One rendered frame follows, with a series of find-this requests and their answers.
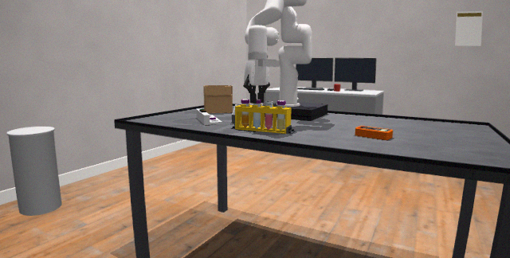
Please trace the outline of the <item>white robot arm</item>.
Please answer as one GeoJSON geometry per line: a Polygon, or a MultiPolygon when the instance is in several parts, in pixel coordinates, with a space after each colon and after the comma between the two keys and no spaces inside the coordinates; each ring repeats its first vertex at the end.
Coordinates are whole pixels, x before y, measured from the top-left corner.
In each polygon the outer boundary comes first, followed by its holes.
{"type": "Polygon", "coordinates": [[[298,107],[298,72],[293,65],[309,64],[312,60],[312,30],[309,25],[297,24],[297,14],[292,6],[304,6],[307,0],[267,0],[265,8],[255,15],[245,31],[249,44],[248,59],[258,60],[258,66],[280,67],[280,100],[285,107],[298,107]],[[267,46],[275,45],[279,33],[265,25],[280,19],[281,39],[285,43],[302,43],[280,48],[279,60],[267,59],[267,46]],[[252,26],[251,26],[252,25],[252,26]]]}

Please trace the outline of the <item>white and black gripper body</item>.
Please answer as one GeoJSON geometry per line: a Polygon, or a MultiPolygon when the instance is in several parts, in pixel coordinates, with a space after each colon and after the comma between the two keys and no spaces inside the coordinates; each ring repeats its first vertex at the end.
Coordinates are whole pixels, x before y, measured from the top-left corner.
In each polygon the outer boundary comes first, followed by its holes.
{"type": "Polygon", "coordinates": [[[269,83],[269,67],[258,66],[258,60],[256,59],[248,59],[246,61],[244,83],[248,75],[249,83],[253,86],[267,85],[269,83]]]}

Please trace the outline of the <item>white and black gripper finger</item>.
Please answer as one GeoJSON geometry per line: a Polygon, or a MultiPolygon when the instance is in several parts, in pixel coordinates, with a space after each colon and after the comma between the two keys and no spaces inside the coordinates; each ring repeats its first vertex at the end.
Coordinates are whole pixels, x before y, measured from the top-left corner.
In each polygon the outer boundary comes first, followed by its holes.
{"type": "Polygon", "coordinates": [[[257,93],[257,99],[261,100],[262,103],[264,103],[264,93],[265,90],[270,86],[270,83],[267,85],[258,85],[259,92],[257,93]]]}
{"type": "Polygon", "coordinates": [[[250,93],[250,103],[255,104],[257,102],[257,94],[256,91],[256,85],[253,86],[249,83],[249,75],[247,76],[245,83],[243,85],[250,93]],[[252,88],[253,87],[253,88],[252,88]]]}

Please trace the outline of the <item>brown cardboard box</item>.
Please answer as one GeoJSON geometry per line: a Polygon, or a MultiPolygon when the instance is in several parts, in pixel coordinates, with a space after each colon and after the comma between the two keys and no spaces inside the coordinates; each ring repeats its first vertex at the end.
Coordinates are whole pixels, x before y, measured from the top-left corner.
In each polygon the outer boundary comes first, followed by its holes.
{"type": "Polygon", "coordinates": [[[205,85],[205,90],[207,113],[233,113],[233,86],[205,85]]]}

